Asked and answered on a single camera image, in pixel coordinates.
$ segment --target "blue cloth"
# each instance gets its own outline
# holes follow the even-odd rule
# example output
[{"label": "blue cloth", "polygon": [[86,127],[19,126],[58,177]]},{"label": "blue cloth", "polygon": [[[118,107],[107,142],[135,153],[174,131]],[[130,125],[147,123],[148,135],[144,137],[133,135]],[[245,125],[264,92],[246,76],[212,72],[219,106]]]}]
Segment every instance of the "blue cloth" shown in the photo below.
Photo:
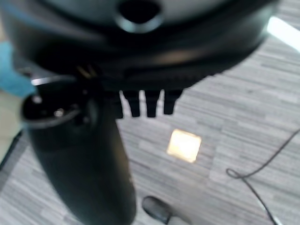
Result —
[{"label": "blue cloth", "polygon": [[12,52],[8,42],[0,43],[0,90],[23,98],[34,92],[34,87],[27,77],[14,71]]}]

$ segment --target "floor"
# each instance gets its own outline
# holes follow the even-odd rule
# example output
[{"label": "floor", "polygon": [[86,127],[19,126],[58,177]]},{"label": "floor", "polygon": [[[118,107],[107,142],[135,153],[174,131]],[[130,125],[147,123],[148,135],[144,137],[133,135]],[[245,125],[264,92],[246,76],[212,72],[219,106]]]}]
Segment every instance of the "floor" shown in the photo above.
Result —
[{"label": "floor", "polygon": [[[284,0],[278,17],[300,30],[300,2]],[[248,173],[300,128],[300,52],[275,37],[223,75],[185,91],[173,116],[127,117],[118,125],[134,177],[135,225],[159,225],[140,208],[155,195],[195,225],[271,225],[230,167]],[[202,137],[197,161],[166,154],[174,129]],[[300,222],[300,135],[265,170],[249,179],[284,225]],[[0,172],[1,225],[80,225],[58,199],[24,137]]]}]

